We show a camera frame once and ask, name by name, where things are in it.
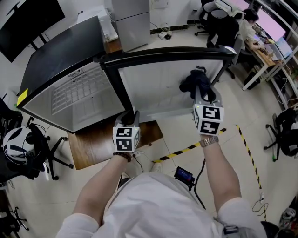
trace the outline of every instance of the white marker cube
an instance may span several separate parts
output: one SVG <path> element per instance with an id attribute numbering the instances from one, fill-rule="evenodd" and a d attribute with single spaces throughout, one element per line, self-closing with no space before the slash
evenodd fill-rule
<path id="1" fill-rule="evenodd" d="M 219 125 L 224 121 L 224 108 L 194 104 L 194 121 L 198 133 L 217 135 Z"/>
<path id="2" fill-rule="evenodd" d="M 113 141 L 116 152 L 135 152 L 140 141 L 140 128 L 114 126 Z"/>

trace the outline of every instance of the black and yellow striped tape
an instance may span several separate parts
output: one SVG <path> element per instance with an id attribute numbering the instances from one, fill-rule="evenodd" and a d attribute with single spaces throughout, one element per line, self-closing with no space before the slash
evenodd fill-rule
<path id="1" fill-rule="evenodd" d="M 219 134 L 224 133 L 226 130 L 227 130 L 226 128 L 221 129 L 220 132 L 219 132 Z M 173 158 L 173 157 L 175 157 L 175 156 L 177 156 L 177 155 L 179 155 L 179 154 L 182 154 L 182 153 L 184 153 L 184 152 L 190 151 L 190 150 L 192 150 L 192 149 L 194 149 L 194 148 L 196 148 L 196 147 L 198 147 L 198 146 L 201 146 L 200 142 L 195 143 L 194 145 L 191 145 L 191 146 L 189 146 L 189 147 L 187 147 L 187 148 L 185 148 L 185 149 L 183 149 L 183 150 L 180 150 L 180 151 L 174 152 L 174 153 L 172 153 L 172 154 L 169 154 L 169 155 L 167 155 L 167 156 L 164 156 L 164 157 L 162 157 L 162 158 L 160 158 L 160 159 L 156 159 L 156 160 L 154 160 L 153 162 L 154 162 L 154 163 L 161 163 L 161 162 L 163 162 L 163 161 L 165 161 L 165 160 L 167 160 L 167 159 Z"/>
<path id="2" fill-rule="evenodd" d="M 247 145 L 247 143 L 246 143 L 246 141 L 245 141 L 245 139 L 244 139 L 244 136 L 243 136 L 243 134 L 242 134 L 242 131 L 240 130 L 239 125 L 236 125 L 236 127 L 237 127 L 237 129 L 238 129 L 238 131 L 239 131 L 239 134 L 240 134 L 240 136 L 241 136 L 241 138 L 242 138 L 242 141 L 243 141 L 243 143 L 244 143 L 244 145 L 245 145 L 245 147 L 246 147 L 246 150 L 247 150 L 247 152 L 248 152 L 248 155 L 250 156 L 252 165 L 253 165 L 253 167 L 254 167 L 254 169 L 255 169 L 255 173 L 256 173 L 256 176 L 257 176 L 257 182 L 258 182 L 258 184 L 259 184 L 259 189 L 261 190 L 261 189 L 262 189 L 262 186 L 261 186 L 261 183 L 260 183 L 260 176 L 259 176 L 259 174 L 258 174 L 258 172 L 257 172 L 257 166 L 256 166 L 256 164 L 255 164 L 255 161 L 253 160 L 253 157 L 252 157 L 252 155 L 251 155 L 251 151 L 250 151 L 250 149 L 248 148 L 248 145 Z M 263 208 L 264 208 L 264 218 L 265 218 L 265 221 L 267 221 L 267 219 L 266 219 L 266 207 L 263 206 Z"/>

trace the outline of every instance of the wooden desk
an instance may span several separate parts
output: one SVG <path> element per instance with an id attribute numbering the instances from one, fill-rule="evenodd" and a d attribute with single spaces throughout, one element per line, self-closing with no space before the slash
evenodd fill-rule
<path id="1" fill-rule="evenodd" d="M 118 39 L 106 43 L 106 46 L 108 53 L 122 50 Z M 77 170 L 98 164 L 113 156 L 115 147 L 112 136 L 116 117 L 95 123 L 76 134 L 68 133 L 70 150 Z M 137 148 L 163 138 L 156 121 L 140 123 L 140 130 L 141 138 Z"/>
<path id="2" fill-rule="evenodd" d="M 256 73 L 254 77 L 242 88 L 246 90 L 254 81 L 256 81 L 269 67 L 275 66 L 270 72 L 267 73 L 267 76 L 271 75 L 274 70 L 279 66 L 279 63 L 274 62 L 269 55 L 265 55 L 260 50 L 250 50 L 250 52 L 264 64 L 263 67 Z"/>

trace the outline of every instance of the black hair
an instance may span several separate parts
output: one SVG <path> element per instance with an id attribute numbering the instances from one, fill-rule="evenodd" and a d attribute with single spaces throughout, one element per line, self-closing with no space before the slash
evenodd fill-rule
<path id="1" fill-rule="evenodd" d="M 244 19 L 247 21 L 257 21 L 259 20 L 259 16 L 257 15 L 257 12 L 252 9 L 245 9 L 244 11 Z"/>

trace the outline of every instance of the person in white shirt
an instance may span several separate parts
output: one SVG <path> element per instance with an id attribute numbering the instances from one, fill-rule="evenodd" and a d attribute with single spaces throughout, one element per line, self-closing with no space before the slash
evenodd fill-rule
<path id="1" fill-rule="evenodd" d="M 154 166 L 156 172 L 126 182 L 105 211 L 130 161 L 126 153 L 115 155 L 87 182 L 56 238 L 265 238 L 262 224 L 248 201 L 241 198 L 238 177 L 218 137 L 201 138 L 216 218 L 197 203 L 184 183 L 157 172 L 159 163 Z M 230 231 L 239 236 L 229 236 Z"/>
<path id="2" fill-rule="evenodd" d="M 244 11 L 244 20 L 240 27 L 240 35 L 242 36 L 243 41 L 245 41 L 251 50 L 265 49 L 264 45 L 255 45 L 257 42 L 255 40 L 256 31 L 252 26 L 259 20 L 255 10 L 245 9 Z"/>

